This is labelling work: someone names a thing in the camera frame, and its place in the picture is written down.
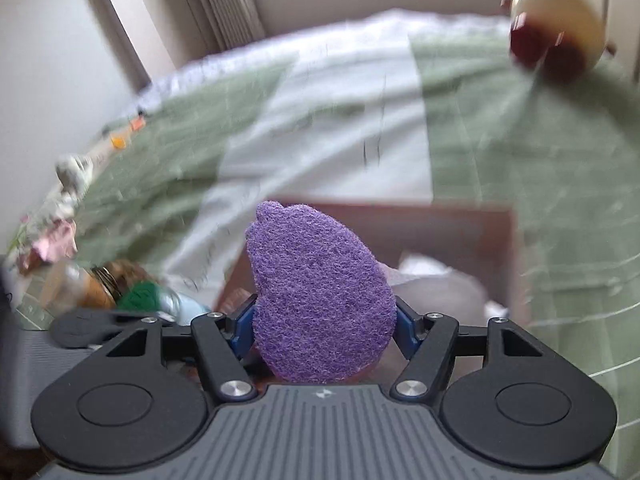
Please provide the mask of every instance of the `bed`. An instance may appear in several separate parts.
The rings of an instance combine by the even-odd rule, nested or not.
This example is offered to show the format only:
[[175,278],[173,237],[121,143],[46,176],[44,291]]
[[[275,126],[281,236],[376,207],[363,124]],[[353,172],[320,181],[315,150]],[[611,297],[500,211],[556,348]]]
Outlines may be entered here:
[[[514,68],[506,18],[399,10],[186,66],[124,114],[147,124],[90,187],[77,260],[213,304],[268,196],[513,207],[529,329],[611,393],[603,464],[639,477],[640,0],[590,2],[617,54],[564,89]],[[27,329],[50,321],[41,288]]]

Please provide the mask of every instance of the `cardboard box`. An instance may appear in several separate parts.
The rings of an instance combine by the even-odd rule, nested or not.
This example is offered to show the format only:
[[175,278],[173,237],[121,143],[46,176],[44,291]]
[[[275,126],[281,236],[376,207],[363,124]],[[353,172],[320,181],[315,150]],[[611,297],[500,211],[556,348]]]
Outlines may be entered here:
[[[283,205],[308,203],[278,201]],[[529,312],[523,301],[524,288],[518,272],[518,235],[514,214],[510,210],[471,209],[443,204],[322,202],[308,205],[332,216],[356,233],[379,262],[398,268],[404,252],[435,258],[476,277],[487,290],[489,298],[510,309],[511,319],[521,326],[528,323]],[[245,250],[242,250],[226,281],[217,307],[228,304],[238,289],[255,292],[254,278]],[[378,370],[369,379],[390,385],[395,380],[393,375],[397,377],[402,369],[404,359],[397,347],[385,353],[388,355],[381,360],[383,370]],[[473,365],[467,362],[455,376],[477,367],[478,360]]]

